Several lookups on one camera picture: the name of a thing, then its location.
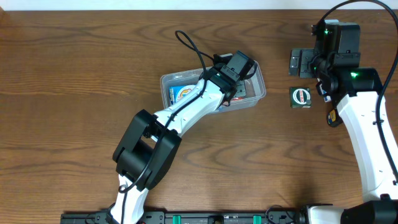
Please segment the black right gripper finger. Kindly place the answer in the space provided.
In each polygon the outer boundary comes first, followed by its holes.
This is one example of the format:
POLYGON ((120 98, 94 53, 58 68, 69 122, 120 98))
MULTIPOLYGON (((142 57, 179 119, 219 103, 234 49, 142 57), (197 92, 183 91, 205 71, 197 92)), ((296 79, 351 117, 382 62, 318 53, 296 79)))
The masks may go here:
POLYGON ((311 68, 315 54, 313 49, 303 49, 300 53, 300 78, 315 78, 315 74, 311 68))
POLYGON ((290 52, 289 75, 300 76, 302 49, 292 49, 290 52))

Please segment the red Panadol box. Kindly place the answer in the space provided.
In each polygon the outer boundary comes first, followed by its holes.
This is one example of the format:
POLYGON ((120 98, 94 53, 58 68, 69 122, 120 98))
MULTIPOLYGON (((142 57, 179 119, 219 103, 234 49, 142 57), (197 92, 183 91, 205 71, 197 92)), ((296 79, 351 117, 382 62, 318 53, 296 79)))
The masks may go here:
POLYGON ((244 100, 244 99, 245 99, 245 97, 241 96, 241 97, 232 98, 231 101, 241 101, 241 100, 244 100))

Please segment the blue Cool Fever box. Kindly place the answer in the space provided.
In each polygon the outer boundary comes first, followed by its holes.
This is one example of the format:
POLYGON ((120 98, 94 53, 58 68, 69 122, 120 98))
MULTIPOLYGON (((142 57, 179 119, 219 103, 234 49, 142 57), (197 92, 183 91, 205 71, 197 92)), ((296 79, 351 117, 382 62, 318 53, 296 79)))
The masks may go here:
POLYGON ((169 88, 170 104, 173 105, 177 101, 181 100, 188 93, 190 93, 194 88, 195 88, 195 85, 171 86, 169 88))

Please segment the dark bottle with white cap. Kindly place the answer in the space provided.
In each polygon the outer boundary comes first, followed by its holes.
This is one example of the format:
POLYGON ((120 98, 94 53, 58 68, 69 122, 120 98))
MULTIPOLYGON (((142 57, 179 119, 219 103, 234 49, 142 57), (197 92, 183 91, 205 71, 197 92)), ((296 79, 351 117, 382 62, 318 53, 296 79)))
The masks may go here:
POLYGON ((338 114, 338 110, 332 109, 326 116, 327 123, 330 127, 335 128, 339 126, 343 120, 338 114))

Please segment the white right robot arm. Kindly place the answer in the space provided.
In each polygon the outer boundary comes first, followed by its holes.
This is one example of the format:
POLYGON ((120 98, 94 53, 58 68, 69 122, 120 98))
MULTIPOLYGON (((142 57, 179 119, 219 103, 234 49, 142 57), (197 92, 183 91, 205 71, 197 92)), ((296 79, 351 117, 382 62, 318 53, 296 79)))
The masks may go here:
POLYGON ((289 75, 315 78, 318 94, 333 105, 326 120, 344 124, 361 176, 363 202, 351 208, 306 205, 297 223, 397 223, 397 143, 375 68, 360 67, 360 26, 322 19, 312 27, 315 46, 294 48, 289 75))

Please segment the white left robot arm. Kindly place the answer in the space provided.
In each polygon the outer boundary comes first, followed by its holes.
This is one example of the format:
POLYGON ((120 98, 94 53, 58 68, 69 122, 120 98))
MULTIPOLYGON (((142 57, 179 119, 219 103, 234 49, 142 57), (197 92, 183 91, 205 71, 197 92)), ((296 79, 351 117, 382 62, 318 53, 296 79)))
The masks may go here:
POLYGON ((113 153, 119 175, 118 196, 109 215, 112 223, 137 223, 144 202, 170 169, 182 136, 205 115, 229 103, 240 81, 257 72, 257 63, 238 51, 205 68, 197 84, 168 108, 138 112, 113 153))

